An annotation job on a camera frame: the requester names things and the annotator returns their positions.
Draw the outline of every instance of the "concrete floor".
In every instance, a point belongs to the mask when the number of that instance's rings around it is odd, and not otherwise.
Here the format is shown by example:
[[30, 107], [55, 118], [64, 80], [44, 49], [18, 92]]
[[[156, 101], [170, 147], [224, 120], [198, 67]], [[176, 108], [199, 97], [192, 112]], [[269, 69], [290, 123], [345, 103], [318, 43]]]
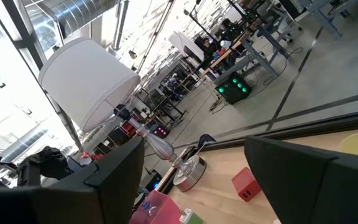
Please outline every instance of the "concrete floor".
[[[264, 68], [257, 69], [259, 81], [252, 97], [236, 105], [210, 113], [216, 92], [210, 83], [204, 82], [178, 105], [188, 114], [172, 129], [167, 140], [179, 154], [186, 148], [184, 145], [196, 142], [202, 134], [225, 140], [357, 112], [358, 4], [351, 13], [352, 18], [337, 17], [334, 21], [343, 34], [339, 40], [333, 40], [325, 30], [316, 38], [320, 25], [306, 16], [299, 22], [303, 31], [295, 34], [294, 43], [281, 43], [288, 51], [298, 47], [303, 51], [290, 57], [284, 71], [285, 58], [278, 56], [272, 67], [278, 73], [283, 72], [267, 87], [263, 82], [270, 75]], [[254, 47], [268, 55], [272, 47], [266, 43], [265, 39], [258, 39]], [[255, 75], [249, 77], [256, 81]], [[145, 155], [146, 168], [162, 175], [170, 168], [169, 162], [161, 161], [150, 148]]]

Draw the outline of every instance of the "silver lamp base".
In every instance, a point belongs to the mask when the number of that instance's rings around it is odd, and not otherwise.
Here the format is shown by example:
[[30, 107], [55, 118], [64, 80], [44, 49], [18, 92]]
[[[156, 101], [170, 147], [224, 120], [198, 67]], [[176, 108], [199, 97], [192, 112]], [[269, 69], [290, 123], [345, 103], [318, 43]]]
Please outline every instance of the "silver lamp base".
[[186, 163], [191, 164], [191, 169], [188, 169], [185, 172], [178, 169], [173, 178], [173, 184], [175, 184], [181, 192], [191, 189], [203, 176], [206, 168], [205, 160], [197, 155], [190, 157]]

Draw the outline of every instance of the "red container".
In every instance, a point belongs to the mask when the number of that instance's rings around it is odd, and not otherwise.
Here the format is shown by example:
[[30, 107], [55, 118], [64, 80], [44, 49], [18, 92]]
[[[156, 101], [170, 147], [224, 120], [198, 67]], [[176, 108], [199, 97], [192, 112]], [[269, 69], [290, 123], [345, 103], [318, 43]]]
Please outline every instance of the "red container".
[[246, 202], [249, 202], [261, 191], [258, 182], [256, 182], [254, 175], [252, 175], [248, 167], [242, 169], [231, 181], [237, 194]]
[[[152, 215], [144, 207], [156, 207]], [[165, 194], [156, 190], [151, 191], [137, 211], [132, 215], [129, 224], [180, 224], [178, 205]]]

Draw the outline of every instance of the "desk surface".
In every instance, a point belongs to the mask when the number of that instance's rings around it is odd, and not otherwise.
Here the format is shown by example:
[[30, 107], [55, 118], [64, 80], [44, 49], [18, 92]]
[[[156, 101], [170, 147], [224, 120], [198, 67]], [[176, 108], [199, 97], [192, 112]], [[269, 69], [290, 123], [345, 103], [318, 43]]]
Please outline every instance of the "desk surface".
[[[338, 151], [342, 140], [355, 133], [358, 133], [358, 130], [287, 141]], [[208, 224], [272, 224], [277, 219], [263, 192], [256, 195], [249, 203], [241, 200], [236, 194], [231, 179], [242, 168], [248, 166], [244, 147], [200, 152], [199, 155], [207, 162], [207, 168], [202, 178], [185, 193], [180, 192], [176, 187], [172, 188], [169, 193], [169, 196], [180, 208], [194, 210]], [[168, 171], [162, 182], [171, 171], [171, 169]]]

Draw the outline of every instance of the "white lampshade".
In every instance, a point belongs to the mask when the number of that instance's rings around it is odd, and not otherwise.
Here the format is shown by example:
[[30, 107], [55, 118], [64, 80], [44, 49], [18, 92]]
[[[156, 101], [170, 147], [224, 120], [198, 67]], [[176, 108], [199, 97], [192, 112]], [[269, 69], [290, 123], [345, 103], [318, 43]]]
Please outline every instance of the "white lampshade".
[[103, 124], [140, 82], [138, 74], [93, 40], [81, 37], [58, 49], [39, 82], [69, 117], [88, 132]]

